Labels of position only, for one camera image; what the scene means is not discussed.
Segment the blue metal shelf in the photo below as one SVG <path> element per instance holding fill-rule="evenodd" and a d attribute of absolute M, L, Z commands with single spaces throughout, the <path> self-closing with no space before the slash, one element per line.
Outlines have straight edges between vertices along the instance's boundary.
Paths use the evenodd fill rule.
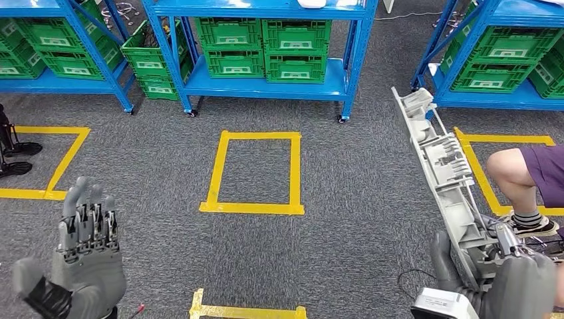
<path fill-rule="evenodd" d="M 117 26 L 122 39 L 127 39 L 129 34 L 125 24 L 118 14 L 113 0 L 104 0 L 110 14 Z M 0 80 L 0 92 L 24 93 L 66 93 L 66 94 L 113 94 L 120 101 L 124 111 L 132 112 L 133 105 L 127 97 L 135 77 L 132 74 L 124 86 L 119 83 L 119 78 L 127 67 L 123 60 L 114 70 L 100 55 L 100 52 L 88 36 L 75 11 L 80 11 L 88 20 L 94 23 L 118 44 L 122 43 L 102 23 L 91 17 L 74 0 L 0 0 L 0 17 L 64 17 L 67 19 L 76 35 L 81 39 L 82 45 L 100 69 L 105 80 L 81 80 L 75 78 L 58 78 L 49 69 L 46 69 L 36 79 L 3 79 Z"/>
<path fill-rule="evenodd" d="M 233 96 L 240 98 L 280 98 L 304 100 L 345 100 L 345 72 L 343 60 L 327 61 L 325 83 L 285 84 L 268 83 L 265 78 L 210 78 L 206 59 L 200 56 L 184 93 L 187 95 Z"/>
<path fill-rule="evenodd" d="M 157 15 L 292 19 L 362 19 L 363 0 L 328 0 L 322 9 L 304 9 L 296 0 L 158 0 Z"/>
<path fill-rule="evenodd" d="M 440 88 L 444 82 L 444 74 L 438 64 L 429 66 L 435 87 Z M 544 99 L 538 95 L 530 81 L 526 80 L 512 94 L 453 92 L 449 90 L 434 103 L 443 107 L 468 108 L 504 108 L 512 110 L 544 110 L 558 111 L 564 109 L 564 100 Z"/>
<path fill-rule="evenodd" d="M 542 0 L 487 0 L 458 25 L 446 39 L 440 39 L 447 27 L 447 21 L 456 7 L 457 0 L 447 0 L 432 38 L 419 67 L 412 79 L 413 90 L 425 86 L 424 75 L 429 72 L 435 87 L 434 102 L 438 106 L 468 108 L 502 108 L 515 110 L 564 110 L 564 99 L 544 99 L 533 85 L 526 80 L 511 94 L 452 92 L 450 87 L 460 73 L 466 59 L 489 26 L 506 27 L 564 27 L 564 7 Z M 449 71 L 443 74 L 437 64 L 429 62 L 453 39 L 470 21 L 475 21 L 462 47 L 458 51 Z"/>
<path fill-rule="evenodd" d="M 564 28 L 564 7 L 541 0 L 501 0 L 489 24 Z"/>
<path fill-rule="evenodd" d="M 322 9 L 304 9 L 297 0 L 142 0 L 147 17 L 159 42 L 172 80 L 180 93 L 184 112 L 194 115 L 188 96 L 232 96 L 244 98 L 282 98 L 343 102 L 341 119 L 348 120 L 360 70 L 364 62 L 370 30 L 378 0 L 327 0 Z M 343 58 L 330 58 L 323 84 L 268 83 L 264 78 L 210 78 L 204 57 L 198 54 L 188 17 L 249 17 L 282 19 L 350 20 Z M 167 40 L 161 19 L 181 19 L 184 35 L 195 62 L 194 71 L 184 84 L 176 50 L 178 39 Z"/>
<path fill-rule="evenodd" d="M 114 70 L 114 77 L 119 78 L 126 66 L 127 61 L 123 60 Z M 0 92 L 113 94 L 114 89 L 107 81 L 59 78 L 47 68 L 36 79 L 0 80 Z"/>
<path fill-rule="evenodd" d="M 61 17 L 57 0 L 1 0 L 0 17 Z"/>

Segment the crate label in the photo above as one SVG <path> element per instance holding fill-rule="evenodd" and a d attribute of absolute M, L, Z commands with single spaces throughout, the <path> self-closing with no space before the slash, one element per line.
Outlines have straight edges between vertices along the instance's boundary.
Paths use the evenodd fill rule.
<path fill-rule="evenodd" d="M 470 33 L 472 29 L 470 28 L 469 25 L 465 26 L 464 29 L 462 29 L 462 33 L 464 34 L 465 37 L 468 36 L 468 33 Z"/>
<path fill-rule="evenodd" d="M 539 74 L 539 76 L 545 81 L 546 84 L 551 84 L 554 81 L 554 77 L 548 70 L 545 68 L 544 65 L 541 63 L 535 66 L 535 71 Z"/>
<path fill-rule="evenodd" d="M 223 73 L 231 74 L 231 73 L 252 73 L 252 72 L 249 66 L 224 66 Z"/>
<path fill-rule="evenodd" d="M 501 88 L 503 86 L 503 81 L 480 81 L 473 80 L 470 83 L 471 88 Z"/>
<path fill-rule="evenodd" d="M 90 70 L 87 68 L 69 68 L 64 67 L 63 72 L 67 74 L 91 75 Z"/>
<path fill-rule="evenodd" d="M 280 41 L 280 49 L 313 49 L 311 41 Z"/>
<path fill-rule="evenodd" d="M 161 62 L 137 62 L 138 68 L 163 68 Z"/>
<path fill-rule="evenodd" d="M 0 74 L 19 74 L 16 68 L 0 68 Z"/>
<path fill-rule="evenodd" d="M 106 63 L 109 63 L 114 59 L 116 55 L 118 55 L 118 51 L 116 49 L 111 49 L 110 52 L 108 52 L 108 54 L 106 54 L 106 56 L 104 57 L 104 61 L 106 61 Z"/>
<path fill-rule="evenodd" d="M 217 37 L 215 42 L 217 45 L 236 45 L 240 43 L 249 43 L 247 37 L 244 35 L 238 37 Z"/>
<path fill-rule="evenodd" d="M 86 26 L 86 31 L 88 32 L 88 34 L 91 34 L 96 29 L 97 29 L 96 25 L 94 25 L 94 23 L 91 22 Z"/>
<path fill-rule="evenodd" d="M 35 66 L 40 60 L 41 57 L 39 56 L 39 54 L 35 53 L 34 55 L 31 56 L 31 58 L 27 59 L 27 63 L 29 63 L 29 65 L 31 66 Z"/>
<path fill-rule="evenodd" d="M 9 37 L 12 33 L 16 32 L 16 30 L 16 24 L 12 21 L 2 28 L 2 33 L 4 33 L 6 37 Z"/>
<path fill-rule="evenodd" d="M 69 43 L 69 40 L 63 38 L 44 38 L 41 37 L 41 44 L 42 45 L 61 45 L 64 47 L 70 47 L 71 44 Z"/>
<path fill-rule="evenodd" d="M 311 78 L 309 72 L 282 72 L 281 78 Z"/>
<path fill-rule="evenodd" d="M 152 93 L 164 93 L 164 94 L 173 94 L 171 88 L 158 88 L 156 86 L 148 86 L 149 92 Z"/>
<path fill-rule="evenodd" d="M 527 49 L 494 49 L 490 52 L 489 56 L 500 58 L 524 58 L 527 56 Z"/>

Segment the sneaker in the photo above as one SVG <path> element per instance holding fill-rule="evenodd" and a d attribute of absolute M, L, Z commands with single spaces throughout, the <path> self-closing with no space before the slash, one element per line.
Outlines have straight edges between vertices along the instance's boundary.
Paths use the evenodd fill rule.
<path fill-rule="evenodd" d="M 501 221 L 508 224 L 515 233 L 515 236 L 519 238 L 526 237 L 547 237 L 554 236 L 557 234 L 557 230 L 560 228 L 558 224 L 548 219 L 546 216 L 542 216 L 541 222 L 536 226 L 523 226 L 520 225 L 515 220 L 515 213 L 512 211 L 509 215 L 505 216 Z"/>

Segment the striped sock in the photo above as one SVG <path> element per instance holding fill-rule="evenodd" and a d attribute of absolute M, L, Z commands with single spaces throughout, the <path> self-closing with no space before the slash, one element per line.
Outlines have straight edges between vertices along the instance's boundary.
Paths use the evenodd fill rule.
<path fill-rule="evenodd" d="M 538 210 L 532 213 L 517 213 L 515 212 L 515 216 L 513 218 L 517 224 L 525 227 L 534 227 L 538 226 L 543 220 L 543 216 L 539 213 Z"/>

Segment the robotic hand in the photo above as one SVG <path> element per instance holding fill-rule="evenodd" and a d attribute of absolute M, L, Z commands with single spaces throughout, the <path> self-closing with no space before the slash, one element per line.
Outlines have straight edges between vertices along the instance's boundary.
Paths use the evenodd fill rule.
<path fill-rule="evenodd" d="M 501 232 L 504 232 L 504 227 L 505 225 L 499 227 Z M 502 250 L 509 247 L 501 237 L 499 240 Z M 491 289 L 487 292 L 476 292 L 462 283 L 450 256 L 450 247 L 449 237 L 444 231 L 436 234 L 432 243 L 431 258 L 438 288 L 465 296 L 480 319 L 540 319 L 552 312 L 556 292 L 556 266 L 548 257 L 521 245 L 512 245 L 512 248 L 505 252 L 510 255 L 507 255 L 495 275 Z M 459 302 L 463 299 L 460 295 L 456 300 L 452 300 Z M 476 314 L 460 317 L 423 315 L 416 318 L 478 318 Z"/>
<path fill-rule="evenodd" d="M 51 281 L 33 259 L 13 267 L 16 293 L 43 318 L 117 318 L 125 294 L 114 198 L 102 204 L 102 188 L 94 185 L 88 201 L 87 184 L 80 177 L 65 198 Z"/>

